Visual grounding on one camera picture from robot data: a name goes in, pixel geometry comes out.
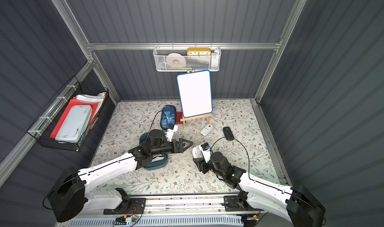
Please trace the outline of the white computer mouse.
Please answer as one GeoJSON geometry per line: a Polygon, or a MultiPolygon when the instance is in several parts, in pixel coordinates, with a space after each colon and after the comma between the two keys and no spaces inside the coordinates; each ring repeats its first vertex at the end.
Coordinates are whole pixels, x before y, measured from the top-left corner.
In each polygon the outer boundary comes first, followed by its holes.
{"type": "Polygon", "coordinates": [[[203,153],[202,153],[202,150],[201,150],[201,146],[193,147],[192,155],[193,155],[193,159],[201,159],[201,158],[204,159],[204,156],[203,156],[203,153]]]}
{"type": "Polygon", "coordinates": [[[214,129],[214,126],[212,124],[207,124],[201,129],[200,134],[203,136],[207,136],[213,131],[213,129],[214,129]]]}

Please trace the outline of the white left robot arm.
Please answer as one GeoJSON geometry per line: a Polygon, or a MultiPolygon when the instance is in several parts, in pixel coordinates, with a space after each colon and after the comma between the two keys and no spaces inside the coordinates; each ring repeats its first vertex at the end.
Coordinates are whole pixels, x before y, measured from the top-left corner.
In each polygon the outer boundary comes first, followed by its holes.
{"type": "Polygon", "coordinates": [[[97,196],[90,197],[89,193],[110,179],[142,168],[157,156],[183,153],[193,145],[183,138],[168,140],[163,131],[151,130],[143,143],[120,157],[90,168],[65,169],[45,198],[58,223],[73,219],[83,210],[116,209],[123,202],[122,196],[102,201],[97,196]]]}

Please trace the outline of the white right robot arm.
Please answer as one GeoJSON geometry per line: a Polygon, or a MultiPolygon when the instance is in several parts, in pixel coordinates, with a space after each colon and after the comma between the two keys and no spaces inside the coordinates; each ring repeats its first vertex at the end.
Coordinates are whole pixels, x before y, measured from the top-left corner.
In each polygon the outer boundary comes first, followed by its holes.
{"type": "Polygon", "coordinates": [[[321,227],[326,208],[304,186],[291,187],[257,178],[233,166],[221,152],[192,150],[193,161],[203,174],[212,171],[231,189],[239,190],[235,208],[260,209],[291,222],[295,227],[321,227]]]}

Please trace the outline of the teal storage box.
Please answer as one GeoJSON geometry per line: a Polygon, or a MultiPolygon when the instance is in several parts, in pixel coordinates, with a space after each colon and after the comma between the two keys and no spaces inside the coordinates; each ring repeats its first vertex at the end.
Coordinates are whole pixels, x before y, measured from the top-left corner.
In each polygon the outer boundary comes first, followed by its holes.
{"type": "MultiPolygon", "coordinates": [[[[143,144],[145,140],[147,139],[148,132],[141,135],[139,139],[139,145],[143,144]]],[[[151,170],[157,170],[160,168],[165,167],[168,164],[169,161],[169,155],[164,154],[162,156],[156,156],[152,159],[152,161],[145,166],[143,166],[144,169],[151,171],[151,170]]]]}

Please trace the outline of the red flat box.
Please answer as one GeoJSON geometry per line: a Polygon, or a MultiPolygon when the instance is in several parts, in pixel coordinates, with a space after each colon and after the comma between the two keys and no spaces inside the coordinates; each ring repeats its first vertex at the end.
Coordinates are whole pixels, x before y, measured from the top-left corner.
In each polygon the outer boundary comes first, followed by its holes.
{"type": "Polygon", "coordinates": [[[183,118],[183,113],[182,112],[177,112],[176,113],[176,122],[175,122],[175,124],[176,125],[182,125],[183,124],[182,118],[183,118]]]}

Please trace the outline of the black computer mouse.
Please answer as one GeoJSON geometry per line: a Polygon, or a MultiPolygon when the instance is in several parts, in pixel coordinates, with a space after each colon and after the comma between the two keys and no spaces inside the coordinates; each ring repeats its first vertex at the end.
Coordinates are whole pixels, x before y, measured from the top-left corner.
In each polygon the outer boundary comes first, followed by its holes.
{"type": "Polygon", "coordinates": [[[223,133],[227,141],[233,141],[235,139],[234,134],[230,127],[223,127],[223,133]]]}

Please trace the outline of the wooden easel stand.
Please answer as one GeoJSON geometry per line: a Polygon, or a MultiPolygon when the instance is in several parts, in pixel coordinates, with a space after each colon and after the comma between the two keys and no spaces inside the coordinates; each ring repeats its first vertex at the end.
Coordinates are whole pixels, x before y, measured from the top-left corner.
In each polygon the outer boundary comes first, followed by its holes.
{"type": "Polygon", "coordinates": [[[181,118],[181,122],[182,122],[184,128],[186,127],[186,122],[187,121],[196,120],[196,119],[203,119],[203,118],[205,118],[206,122],[209,124],[210,123],[210,116],[211,115],[212,114],[209,113],[209,114],[197,115],[197,116],[188,117],[188,118],[183,117],[183,118],[181,118]]]}

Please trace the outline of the blue dinosaur pencil case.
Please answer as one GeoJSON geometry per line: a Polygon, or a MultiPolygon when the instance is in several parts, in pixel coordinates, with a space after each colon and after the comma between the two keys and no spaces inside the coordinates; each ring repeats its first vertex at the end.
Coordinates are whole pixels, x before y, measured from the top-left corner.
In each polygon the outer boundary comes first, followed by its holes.
{"type": "Polygon", "coordinates": [[[161,128],[168,129],[169,125],[176,124],[177,111],[173,105],[165,105],[161,111],[161,128]]]}

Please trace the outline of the blue framed whiteboard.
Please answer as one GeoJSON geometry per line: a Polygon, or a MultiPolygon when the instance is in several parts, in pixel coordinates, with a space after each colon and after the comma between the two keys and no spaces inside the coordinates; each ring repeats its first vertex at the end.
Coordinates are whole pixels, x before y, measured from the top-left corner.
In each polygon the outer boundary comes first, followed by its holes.
{"type": "Polygon", "coordinates": [[[190,118],[213,111],[211,72],[208,70],[177,75],[183,117],[190,118]]]}

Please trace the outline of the white papers stack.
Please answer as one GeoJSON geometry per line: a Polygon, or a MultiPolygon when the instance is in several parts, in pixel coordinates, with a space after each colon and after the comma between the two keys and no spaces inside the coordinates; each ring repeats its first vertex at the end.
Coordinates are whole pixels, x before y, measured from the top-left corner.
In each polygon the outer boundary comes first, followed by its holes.
{"type": "Polygon", "coordinates": [[[102,104],[104,103],[106,96],[107,96],[106,92],[99,93],[96,96],[79,94],[79,95],[76,95],[74,97],[74,99],[81,101],[81,102],[84,102],[84,103],[93,103],[93,104],[96,103],[96,104],[98,104],[96,109],[95,109],[95,112],[93,113],[93,116],[92,116],[92,120],[93,120],[95,115],[99,112],[102,104]]]}

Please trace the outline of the white plastic tray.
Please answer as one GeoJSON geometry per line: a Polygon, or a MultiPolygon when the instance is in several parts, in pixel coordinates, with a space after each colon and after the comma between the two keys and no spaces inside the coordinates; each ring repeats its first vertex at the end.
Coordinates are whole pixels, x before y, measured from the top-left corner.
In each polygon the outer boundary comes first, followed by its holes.
{"type": "Polygon", "coordinates": [[[90,105],[74,105],[64,119],[55,140],[76,143],[79,141],[92,116],[90,105]]]}

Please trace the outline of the white tape roll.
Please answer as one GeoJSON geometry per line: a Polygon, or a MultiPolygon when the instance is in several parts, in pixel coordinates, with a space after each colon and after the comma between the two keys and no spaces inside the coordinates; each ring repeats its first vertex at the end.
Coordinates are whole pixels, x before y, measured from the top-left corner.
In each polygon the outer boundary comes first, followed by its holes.
{"type": "Polygon", "coordinates": [[[185,68],[186,58],[179,53],[171,53],[166,56],[166,64],[169,68],[185,68]]]}

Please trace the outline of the yellow clock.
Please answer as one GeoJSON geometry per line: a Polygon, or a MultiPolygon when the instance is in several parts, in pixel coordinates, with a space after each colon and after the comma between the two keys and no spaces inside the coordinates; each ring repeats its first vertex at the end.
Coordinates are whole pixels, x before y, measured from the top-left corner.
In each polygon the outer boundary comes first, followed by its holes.
{"type": "Polygon", "coordinates": [[[194,47],[187,49],[187,56],[211,56],[210,48],[194,47]]]}

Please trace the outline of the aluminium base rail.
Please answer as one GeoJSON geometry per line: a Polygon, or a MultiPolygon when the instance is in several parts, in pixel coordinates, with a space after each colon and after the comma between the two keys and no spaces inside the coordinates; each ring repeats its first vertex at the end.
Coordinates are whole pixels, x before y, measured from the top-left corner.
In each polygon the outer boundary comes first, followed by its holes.
{"type": "Polygon", "coordinates": [[[263,211],[242,210],[236,206],[237,195],[191,194],[133,196],[137,203],[126,214],[80,214],[65,227],[242,227],[257,223],[263,211]]]}

